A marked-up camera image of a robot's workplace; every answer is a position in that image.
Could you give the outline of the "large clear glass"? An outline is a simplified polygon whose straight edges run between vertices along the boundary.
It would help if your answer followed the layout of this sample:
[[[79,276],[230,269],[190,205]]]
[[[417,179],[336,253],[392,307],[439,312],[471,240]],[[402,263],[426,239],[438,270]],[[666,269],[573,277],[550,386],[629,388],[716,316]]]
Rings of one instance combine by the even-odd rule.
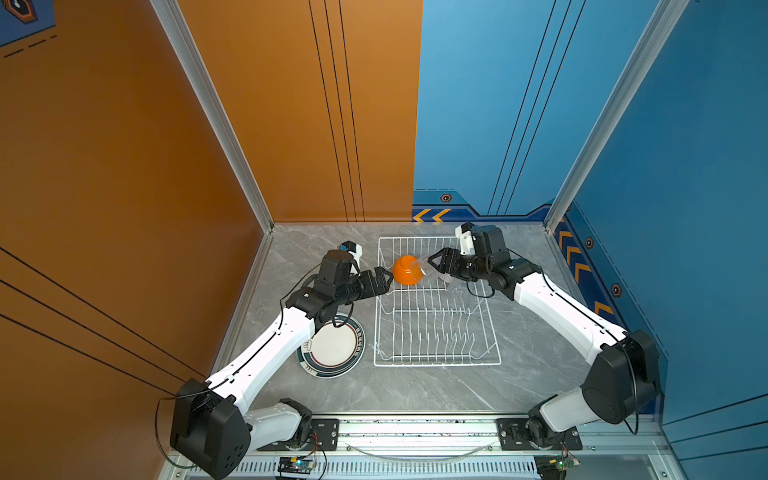
[[[454,283],[454,278],[448,273],[443,273],[441,267],[441,254],[436,253],[427,255],[419,259],[419,268],[422,272],[422,280],[425,282],[434,282],[438,280],[446,285]]]

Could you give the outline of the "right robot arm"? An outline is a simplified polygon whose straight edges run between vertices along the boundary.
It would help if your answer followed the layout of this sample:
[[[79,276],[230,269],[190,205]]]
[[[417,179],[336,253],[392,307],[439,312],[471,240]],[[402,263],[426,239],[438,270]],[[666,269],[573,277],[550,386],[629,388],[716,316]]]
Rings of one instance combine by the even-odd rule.
[[[529,411],[526,430],[534,447],[557,446],[565,432],[582,424],[621,424],[661,395],[660,354],[651,335],[629,332],[590,311],[557,287],[540,265],[509,249],[499,228],[465,223],[456,236],[458,247],[428,257],[434,269],[465,283],[486,282],[493,292],[543,319],[590,366],[579,387]]]

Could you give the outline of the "orange bowl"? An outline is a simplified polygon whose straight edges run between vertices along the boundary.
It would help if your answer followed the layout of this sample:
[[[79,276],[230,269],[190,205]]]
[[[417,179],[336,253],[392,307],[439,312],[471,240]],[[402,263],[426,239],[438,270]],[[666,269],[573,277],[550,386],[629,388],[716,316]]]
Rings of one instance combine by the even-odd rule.
[[[404,255],[392,267],[394,280],[404,286],[418,285],[425,276],[422,261],[412,255]]]

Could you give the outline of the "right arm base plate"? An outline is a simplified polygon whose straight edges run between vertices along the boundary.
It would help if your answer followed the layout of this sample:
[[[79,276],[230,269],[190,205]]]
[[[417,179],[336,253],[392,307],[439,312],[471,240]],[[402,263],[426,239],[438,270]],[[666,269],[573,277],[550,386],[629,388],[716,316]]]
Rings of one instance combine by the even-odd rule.
[[[581,436],[575,427],[555,433],[547,427],[532,428],[523,418],[502,417],[495,421],[498,440],[503,451],[580,451]]]

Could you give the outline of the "green red rimmed plate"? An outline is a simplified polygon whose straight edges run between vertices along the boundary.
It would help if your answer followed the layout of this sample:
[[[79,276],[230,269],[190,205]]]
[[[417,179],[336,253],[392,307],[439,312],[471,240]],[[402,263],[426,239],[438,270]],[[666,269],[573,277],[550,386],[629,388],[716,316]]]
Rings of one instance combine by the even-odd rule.
[[[354,317],[337,315],[296,351],[296,357],[308,374],[320,379],[334,379],[359,363],[365,345],[361,324]]]

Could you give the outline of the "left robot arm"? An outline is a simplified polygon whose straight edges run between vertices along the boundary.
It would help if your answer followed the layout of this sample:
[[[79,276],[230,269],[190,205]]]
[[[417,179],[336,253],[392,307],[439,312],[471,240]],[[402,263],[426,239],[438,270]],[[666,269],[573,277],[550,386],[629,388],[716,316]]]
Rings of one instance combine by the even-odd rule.
[[[336,326],[340,307],[389,292],[394,276],[359,266],[361,246],[345,242],[283,298],[269,327],[238,357],[205,381],[184,383],[173,397],[169,443],[214,479],[230,475],[244,456],[275,442],[308,444],[311,411],[292,399],[249,410],[268,380],[295,351],[326,325]]]

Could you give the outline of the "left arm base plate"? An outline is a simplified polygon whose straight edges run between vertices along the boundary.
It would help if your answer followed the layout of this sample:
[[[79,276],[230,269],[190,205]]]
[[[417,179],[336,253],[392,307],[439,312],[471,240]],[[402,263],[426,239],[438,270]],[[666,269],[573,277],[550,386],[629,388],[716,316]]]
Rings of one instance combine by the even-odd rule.
[[[319,445],[326,453],[337,450],[340,420],[338,418],[313,418],[306,440],[300,442],[273,442],[259,448],[260,452],[309,452]]]

